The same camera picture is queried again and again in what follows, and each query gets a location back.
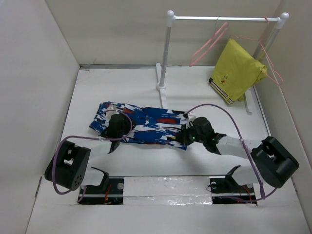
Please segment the blue white red patterned trousers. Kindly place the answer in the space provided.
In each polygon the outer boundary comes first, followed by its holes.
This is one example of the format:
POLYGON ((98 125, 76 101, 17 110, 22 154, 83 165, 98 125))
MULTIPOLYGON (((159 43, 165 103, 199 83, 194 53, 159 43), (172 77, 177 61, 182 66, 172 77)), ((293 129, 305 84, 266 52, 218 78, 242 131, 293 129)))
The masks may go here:
POLYGON ((169 145, 182 150, 187 149, 186 145, 176 141, 182 126, 188 122, 188 117, 183 111, 107 101, 99 105, 89 127, 103 137, 113 138, 114 136, 108 133, 109 121, 114 115, 118 116, 120 112, 122 114, 115 123, 125 121, 125 133, 129 132, 129 120, 133 124, 133 130, 122 142, 169 145))

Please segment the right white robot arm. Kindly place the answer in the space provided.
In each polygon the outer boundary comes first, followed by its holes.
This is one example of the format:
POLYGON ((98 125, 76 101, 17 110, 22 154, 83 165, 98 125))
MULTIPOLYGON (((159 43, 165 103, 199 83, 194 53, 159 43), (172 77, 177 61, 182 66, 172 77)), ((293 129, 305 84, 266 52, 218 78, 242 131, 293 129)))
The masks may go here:
POLYGON ((205 117, 197 117, 182 126, 177 142, 188 146, 201 143, 217 155, 236 156, 250 161, 249 166, 235 166, 228 172, 226 188, 237 192, 243 185, 266 182, 281 188, 299 168, 298 161, 272 136, 264 140, 246 140, 217 133, 205 117))

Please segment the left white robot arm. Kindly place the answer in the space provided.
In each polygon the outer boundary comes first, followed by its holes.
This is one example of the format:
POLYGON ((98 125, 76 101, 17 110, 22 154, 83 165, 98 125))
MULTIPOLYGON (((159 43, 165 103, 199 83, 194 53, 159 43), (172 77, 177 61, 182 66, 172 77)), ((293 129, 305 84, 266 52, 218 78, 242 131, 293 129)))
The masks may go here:
POLYGON ((91 155, 91 149, 78 146, 69 139, 99 141, 104 146, 104 151, 110 154, 136 126, 135 121, 121 111, 107 110, 104 113, 108 127, 103 134, 98 137, 71 135, 59 143, 44 174, 45 179, 53 183, 57 194, 65 195, 82 184, 91 155))

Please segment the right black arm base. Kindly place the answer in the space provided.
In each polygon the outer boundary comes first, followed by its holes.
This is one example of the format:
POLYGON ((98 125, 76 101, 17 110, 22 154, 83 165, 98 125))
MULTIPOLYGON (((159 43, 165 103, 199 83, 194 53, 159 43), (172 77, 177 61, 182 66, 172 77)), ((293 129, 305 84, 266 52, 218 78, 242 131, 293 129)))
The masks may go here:
POLYGON ((211 193, 213 204, 257 204, 253 185, 238 185, 233 178, 239 167, 233 167, 226 175, 209 177, 206 190, 211 193))

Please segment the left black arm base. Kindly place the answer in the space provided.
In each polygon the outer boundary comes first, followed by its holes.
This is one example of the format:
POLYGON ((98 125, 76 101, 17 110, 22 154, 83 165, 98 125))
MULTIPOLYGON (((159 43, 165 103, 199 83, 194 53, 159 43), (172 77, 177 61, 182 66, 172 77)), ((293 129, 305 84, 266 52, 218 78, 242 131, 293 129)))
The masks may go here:
POLYGON ((122 205, 124 177, 109 176, 101 169, 86 171, 77 203, 80 205, 122 205))

